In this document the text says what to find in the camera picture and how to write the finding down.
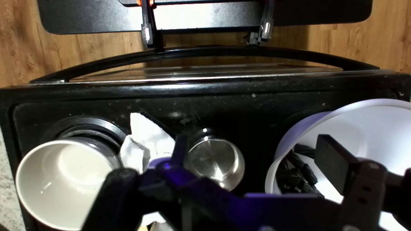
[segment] white bucket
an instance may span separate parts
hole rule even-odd
[[[403,175],[411,167],[411,104],[394,99],[366,100],[312,115],[294,125],[277,147],[266,178],[266,193],[280,194],[275,181],[280,161],[297,143],[314,148],[318,134],[330,134],[353,155],[380,162],[395,174]],[[316,188],[325,198],[340,203],[342,196],[314,161],[300,157],[317,176]],[[381,213],[380,226],[391,231],[406,230],[389,213]]]

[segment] white cup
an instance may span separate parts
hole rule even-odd
[[[106,176],[120,168],[116,154],[102,142],[70,137],[35,147],[16,173],[18,197],[41,223],[78,231]]]

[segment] wood paneling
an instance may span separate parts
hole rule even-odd
[[[141,51],[139,32],[53,35],[44,30],[35,0],[0,0],[0,87],[84,62]],[[244,33],[167,35],[166,46],[241,44]],[[275,28],[270,46],[308,49],[411,72],[411,0],[374,0],[361,23]],[[152,65],[195,65],[222,59],[167,60]],[[242,62],[260,62],[245,58]]]

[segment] black handle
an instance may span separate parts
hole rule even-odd
[[[304,60],[340,67],[344,71],[375,70],[379,67],[356,60],[313,51],[277,48],[267,46],[198,46],[189,48],[170,48],[163,51],[150,50],[100,59],[70,67],[30,83],[68,82],[70,79],[110,68],[150,62],[161,59],[191,58],[206,56],[255,56]]]

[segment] white tissue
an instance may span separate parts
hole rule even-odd
[[[143,174],[151,161],[171,157],[175,140],[156,123],[140,113],[131,113],[130,127],[132,134],[126,136],[119,155],[124,167],[135,169],[139,174]],[[141,226],[153,222],[166,221],[155,212],[144,215]]]

